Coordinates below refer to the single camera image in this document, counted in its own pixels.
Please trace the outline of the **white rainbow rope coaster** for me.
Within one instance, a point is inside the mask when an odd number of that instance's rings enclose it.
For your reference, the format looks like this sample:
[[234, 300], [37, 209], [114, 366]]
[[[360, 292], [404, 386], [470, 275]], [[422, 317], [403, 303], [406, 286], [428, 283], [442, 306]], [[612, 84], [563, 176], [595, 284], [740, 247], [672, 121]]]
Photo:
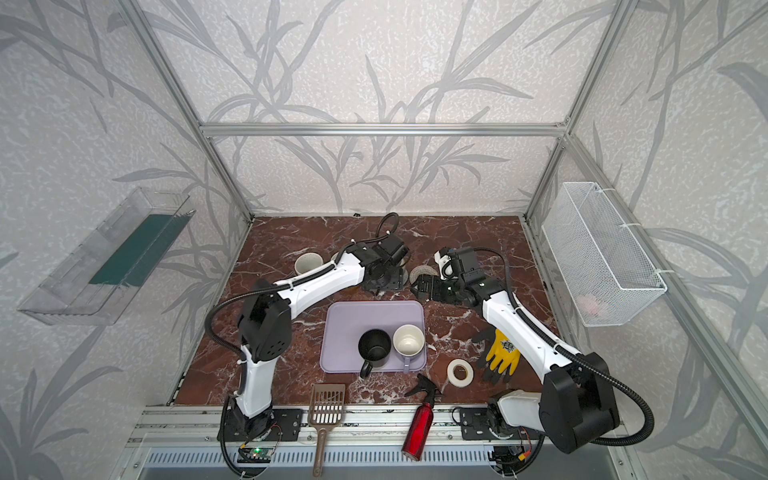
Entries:
[[414, 284], [421, 275], [439, 276], [437, 270], [429, 265], [419, 265], [414, 267], [409, 274], [409, 282]]

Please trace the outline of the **white mug lilac handle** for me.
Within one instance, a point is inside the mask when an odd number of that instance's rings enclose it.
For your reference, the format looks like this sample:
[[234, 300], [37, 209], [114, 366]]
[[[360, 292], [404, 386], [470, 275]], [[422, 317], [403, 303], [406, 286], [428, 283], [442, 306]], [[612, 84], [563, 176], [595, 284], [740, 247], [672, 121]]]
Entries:
[[412, 359], [424, 349], [424, 333], [413, 324], [400, 326], [393, 335], [393, 346], [403, 361], [403, 372], [409, 373]]

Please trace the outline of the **black mug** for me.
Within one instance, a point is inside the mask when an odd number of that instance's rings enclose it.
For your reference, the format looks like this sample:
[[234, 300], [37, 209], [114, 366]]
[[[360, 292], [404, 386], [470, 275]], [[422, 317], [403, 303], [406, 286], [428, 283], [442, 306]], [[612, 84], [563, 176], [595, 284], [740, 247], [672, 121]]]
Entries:
[[367, 379], [375, 368], [382, 367], [388, 360], [392, 348], [390, 335], [381, 329], [366, 331], [358, 341], [358, 353], [363, 359], [359, 372], [361, 379]]

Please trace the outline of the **white speckled mug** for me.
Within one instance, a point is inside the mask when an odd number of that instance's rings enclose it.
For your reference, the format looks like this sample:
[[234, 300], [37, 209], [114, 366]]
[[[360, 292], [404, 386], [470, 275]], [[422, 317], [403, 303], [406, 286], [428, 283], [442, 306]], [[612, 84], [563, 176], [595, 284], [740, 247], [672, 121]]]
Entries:
[[301, 254], [294, 262], [294, 271], [297, 275], [306, 274], [324, 264], [323, 257], [315, 252]]

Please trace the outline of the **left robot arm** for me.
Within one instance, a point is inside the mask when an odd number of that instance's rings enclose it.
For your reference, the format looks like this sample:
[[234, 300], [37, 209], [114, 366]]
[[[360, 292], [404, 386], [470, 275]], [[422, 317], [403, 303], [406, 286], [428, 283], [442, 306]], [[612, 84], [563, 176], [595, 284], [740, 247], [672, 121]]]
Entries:
[[[278, 358], [292, 342], [292, 322], [316, 303], [350, 287], [378, 293], [392, 290], [404, 276], [410, 253], [393, 233], [351, 242], [336, 257], [307, 273], [274, 283], [267, 282], [213, 307], [204, 320], [206, 335], [233, 352], [242, 367], [235, 410], [246, 421], [261, 419], [272, 409], [272, 382]], [[241, 302], [236, 344], [214, 331], [214, 319], [224, 309]]]

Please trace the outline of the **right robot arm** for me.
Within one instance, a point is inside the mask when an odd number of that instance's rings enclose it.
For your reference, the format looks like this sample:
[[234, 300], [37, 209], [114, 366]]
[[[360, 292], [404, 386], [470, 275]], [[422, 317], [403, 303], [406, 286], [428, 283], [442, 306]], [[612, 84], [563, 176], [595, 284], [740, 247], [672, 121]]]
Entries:
[[[655, 417], [648, 402], [613, 377], [600, 355], [584, 355], [546, 328], [512, 292], [509, 277], [495, 278], [481, 267], [478, 256], [483, 251], [481, 247], [443, 248], [434, 255], [435, 267], [414, 268], [409, 281], [421, 301], [475, 310], [534, 370], [540, 393], [502, 395], [495, 406], [503, 421], [545, 434], [563, 453], [589, 443], [623, 447], [649, 438]], [[622, 437], [611, 434], [620, 424], [617, 392], [643, 415], [639, 430]]]

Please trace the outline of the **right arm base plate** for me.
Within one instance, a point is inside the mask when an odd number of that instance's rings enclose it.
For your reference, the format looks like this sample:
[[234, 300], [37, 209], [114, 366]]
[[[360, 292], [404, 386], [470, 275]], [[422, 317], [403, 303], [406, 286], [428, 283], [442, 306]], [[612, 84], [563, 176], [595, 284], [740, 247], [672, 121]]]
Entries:
[[543, 433], [523, 427], [509, 426], [502, 422], [498, 413], [487, 407], [458, 406], [451, 411], [451, 418], [461, 430], [465, 441], [512, 441], [539, 440]]

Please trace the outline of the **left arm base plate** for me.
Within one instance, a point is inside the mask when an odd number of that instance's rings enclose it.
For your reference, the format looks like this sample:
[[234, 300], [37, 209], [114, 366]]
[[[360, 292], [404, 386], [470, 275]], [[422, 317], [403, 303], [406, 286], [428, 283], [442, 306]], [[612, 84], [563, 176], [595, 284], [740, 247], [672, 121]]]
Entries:
[[302, 424], [301, 408], [270, 408], [254, 419], [246, 419], [237, 408], [230, 408], [224, 427], [217, 435], [225, 442], [286, 441], [298, 439]]

